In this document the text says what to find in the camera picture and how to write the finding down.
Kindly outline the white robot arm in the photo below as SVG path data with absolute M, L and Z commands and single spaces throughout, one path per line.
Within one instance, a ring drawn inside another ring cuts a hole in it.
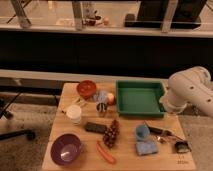
M 168 90 L 159 102 L 168 113 L 179 114 L 191 103 L 207 116 L 213 118 L 213 90 L 210 72 L 201 66 L 172 74 L 168 79 Z

